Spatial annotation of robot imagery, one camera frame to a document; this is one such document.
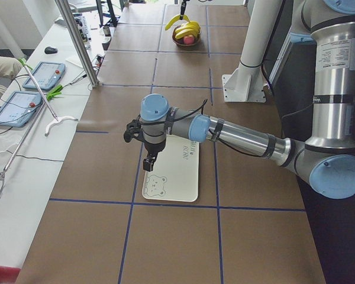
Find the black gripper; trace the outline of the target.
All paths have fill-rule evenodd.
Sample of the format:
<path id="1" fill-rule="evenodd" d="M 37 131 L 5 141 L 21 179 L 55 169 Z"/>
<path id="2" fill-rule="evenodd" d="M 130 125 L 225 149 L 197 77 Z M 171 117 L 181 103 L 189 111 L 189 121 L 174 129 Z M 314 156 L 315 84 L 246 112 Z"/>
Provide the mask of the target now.
<path id="1" fill-rule="evenodd" d="M 162 141 L 157 144 L 145 142 L 144 147 L 147 150 L 147 157 L 143 160 L 143 169 L 147 172 L 151 172 L 154 168 L 157 155 L 165 148 L 165 142 Z"/>

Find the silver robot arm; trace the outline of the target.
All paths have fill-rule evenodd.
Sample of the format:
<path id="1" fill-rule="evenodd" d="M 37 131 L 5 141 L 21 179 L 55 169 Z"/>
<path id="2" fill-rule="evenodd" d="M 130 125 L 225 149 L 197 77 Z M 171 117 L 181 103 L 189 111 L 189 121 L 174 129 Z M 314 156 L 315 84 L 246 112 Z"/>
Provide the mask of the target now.
<path id="1" fill-rule="evenodd" d="M 355 194 L 355 1 L 295 1 L 292 35 L 317 45 L 312 99 L 312 131 L 306 141 L 277 138 L 220 118 L 169 105 L 160 94 L 147 95 L 140 115 L 124 139 L 135 138 L 148 152 L 143 167 L 153 169 L 173 134 L 191 141 L 219 141 L 251 156 L 275 161 L 319 194 L 343 199 Z"/>

